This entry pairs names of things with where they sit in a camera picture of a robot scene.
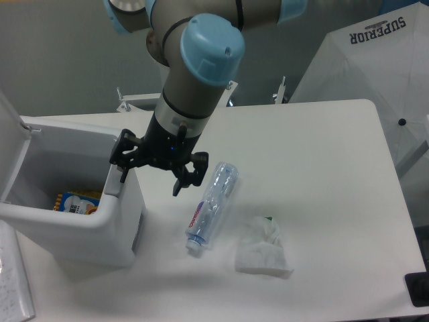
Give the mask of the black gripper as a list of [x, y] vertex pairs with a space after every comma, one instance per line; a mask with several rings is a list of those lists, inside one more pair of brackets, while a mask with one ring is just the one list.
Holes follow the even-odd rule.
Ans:
[[149, 165], [172, 170], [176, 177], [172, 195], [177, 197], [181, 189], [200, 186], [208, 169], [208, 152], [192, 154], [199, 138], [200, 135], [179, 141], [177, 134], [165, 130], [153, 115], [142, 138], [129, 129], [121, 130], [109, 162], [121, 171], [120, 183], [135, 167]]

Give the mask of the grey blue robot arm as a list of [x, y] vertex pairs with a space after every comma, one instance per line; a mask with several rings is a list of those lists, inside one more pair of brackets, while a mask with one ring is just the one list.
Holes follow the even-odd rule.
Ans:
[[199, 186], [208, 154], [194, 147], [245, 53], [243, 30], [302, 15], [305, 1], [105, 1], [115, 29], [147, 30], [151, 55], [169, 68], [147, 131], [124, 129], [110, 162], [127, 174], [152, 166], [173, 172], [173, 192]]

